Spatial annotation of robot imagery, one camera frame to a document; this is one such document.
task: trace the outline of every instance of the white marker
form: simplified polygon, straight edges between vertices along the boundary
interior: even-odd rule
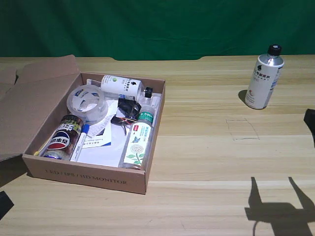
[[[74,148],[74,151],[71,155],[70,161],[75,161],[75,162],[78,161],[78,158],[79,158],[80,152],[82,150],[82,147],[83,147],[85,138],[87,136],[87,133],[89,131],[89,128],[90,128],[90,126],[88,124],[83,125],[82,132],[81,132],[79,140],[78,140],[78,142]]]

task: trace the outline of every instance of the clear tape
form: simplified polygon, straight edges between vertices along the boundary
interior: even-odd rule
[[[94,85],[82,85],[73,90],[68,96],[67,107],[89,125],[101,121],[108,110],[104,92]]]

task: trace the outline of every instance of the bottle label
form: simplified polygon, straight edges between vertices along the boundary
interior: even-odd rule
[[[248,106],[255,109],[262,109],[267,106],[283,65],[269,66],[259,60],[257,61],[245,96],[245,102]]]
[[[128,98],[137,97],[140,84],[140,80],[104,75],[101,83],[101,90],[104,92],[126,95]]]
[[[153,123],[153,115],[149,112],[141,112],[138,119],[148,120],[151,124]]]
[[[141,166],[145,156],[151,127],[146,123],[135,123],[132,126],[124,162]]]

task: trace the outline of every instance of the green backdrop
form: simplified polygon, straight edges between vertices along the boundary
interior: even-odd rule
[[[315,54],[314,0],[0,0],[0,57]]]

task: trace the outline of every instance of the wood grain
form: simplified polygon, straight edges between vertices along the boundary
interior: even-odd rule
[[[166,80],[148,192],[22,175],[0,189],[15,204],[0,221],[0,235],[252,236],[255,222],[245,213],[251,177],[263,203],[302,208],[288,177],[315,201],[315,149],[303,122],[305,110],[315,109],[315,56],[283,58],[283,74],[264,110],[247,107],[238,96],[247,89],[255,56],[78,58],[81,71]],[[0,69],[42,59],[0,58]],[[314,235],[315,222],[308,225]],[[259,222],[255,235],[274,235],[271,224]]]

